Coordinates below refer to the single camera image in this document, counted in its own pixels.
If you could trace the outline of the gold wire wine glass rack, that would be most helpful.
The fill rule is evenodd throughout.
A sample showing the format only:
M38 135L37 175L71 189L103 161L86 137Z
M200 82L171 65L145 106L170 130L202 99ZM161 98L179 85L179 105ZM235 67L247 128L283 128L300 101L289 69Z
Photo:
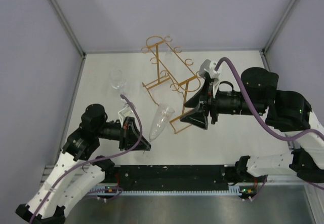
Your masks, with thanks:
M151 90L164 83L169 83L169 88L173 92L179 93L184 103L187 101L188 94L198 91L201 86L201 77L198 76L198 72L194 72L191 69L191 66L194 64L193 60L191 58L181 58L182 48L180 46L172 46L172 41L173 39L169 35L165 37L152 35L146 39L145 46L141 48L143 54L152 54L150 62L156 66L156 79L148 83L142 83L142 87L145 88L155 104L158 103L154 99ZM166 55L169 55L170 58L175 57L185 66L185 70L190 74L188 78L179 81L170 71L167 67L167 60L161 57L162 47L166 47Z

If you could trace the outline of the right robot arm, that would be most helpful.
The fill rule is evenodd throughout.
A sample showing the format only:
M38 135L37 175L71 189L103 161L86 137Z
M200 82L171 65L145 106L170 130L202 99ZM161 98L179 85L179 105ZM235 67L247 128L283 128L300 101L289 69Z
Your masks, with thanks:
M313 133L323 133L309 102L298 92L277 89L279 76L260 67L251 67L241 74L241 80L257 114L266 114L265 124L293 137L300 147L289 153L265 157L243 156L236 162L236 175L242 181L263 175L295 175L300 179L323 183L323 139ZM184 106L190 111L180 121L202 129L214 124L220 114L251 115L240 91L213 89L216 81L205 73L204 85Z

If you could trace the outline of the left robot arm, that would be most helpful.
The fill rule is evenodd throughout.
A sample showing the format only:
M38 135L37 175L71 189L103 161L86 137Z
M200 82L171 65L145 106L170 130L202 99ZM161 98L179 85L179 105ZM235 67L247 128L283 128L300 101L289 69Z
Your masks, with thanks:
M15 213L28 223L64 223L74 206L102 181L114 178L112 157L97 156L91 160L101 139L119 142L120 155L130 151L148 151L150 143L135 107L128 103L119 115L124 119L109 122L104 106L89 105L81 116L79 127L72 132L60 151L50 175L35 196L20 204Z

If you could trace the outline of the clear wine glass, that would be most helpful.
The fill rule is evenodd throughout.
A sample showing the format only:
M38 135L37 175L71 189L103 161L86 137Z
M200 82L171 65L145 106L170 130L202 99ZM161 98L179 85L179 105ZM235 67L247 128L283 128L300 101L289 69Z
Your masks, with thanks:
M140 111L143 138L151 144L151 150L143 150L136 156L139 164L155 163L164 153L164 134L174 112L171 106L163 103L158 107L148 107Z
M115 69L109 73L109 80L112 88L114 88L119 95L123 95L130 99L131 86L128 84L123 72L119 69Z

